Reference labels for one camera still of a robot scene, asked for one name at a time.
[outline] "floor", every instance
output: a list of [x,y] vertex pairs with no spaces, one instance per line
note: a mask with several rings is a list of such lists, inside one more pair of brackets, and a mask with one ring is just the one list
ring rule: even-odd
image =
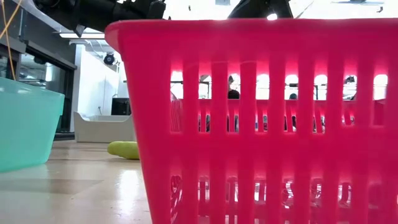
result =
[[54,142],[46,164],[0,174],[1,223],[151,223],[139,161],[106,147]]

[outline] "white wall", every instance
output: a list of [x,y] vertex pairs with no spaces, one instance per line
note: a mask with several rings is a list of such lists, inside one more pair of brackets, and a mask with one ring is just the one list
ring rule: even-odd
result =
[[169,16],[172,20],[226,19],[238,2],[239,0],[231,0],[230,6],[218,6],[215,0],[166,1],[164,19]]
[[127,89],[127,83],[124,82],[126,80],[126,71],[124,69],[123,62],[121,62],[120,66],[119,66],[119,75],[120,75],[120,81],[119,81],[119,88],[118,88],[118,97],[119,98],[129,98],[129,91]]
[[[77,111],[87,116],[111,115],[119,74],[87,52],[84,45],[76,47],[75,64],[78,69],[73,79],[72,114]],[[70,127],[74,131],[73,117]]]

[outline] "window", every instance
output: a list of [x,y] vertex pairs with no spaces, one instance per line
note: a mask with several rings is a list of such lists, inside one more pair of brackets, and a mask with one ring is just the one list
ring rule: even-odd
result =
[[28,85],[64,94],[63,115],[60,117],[57,132],[69,131],[72,109],[70,95],[73,86],[73,76],[70,74],[70,71],[60,68],[40,57],[35,57],[31,54],[22,54],[18,80]]
[[7,77],[8,58],[0,56],[0,77]]

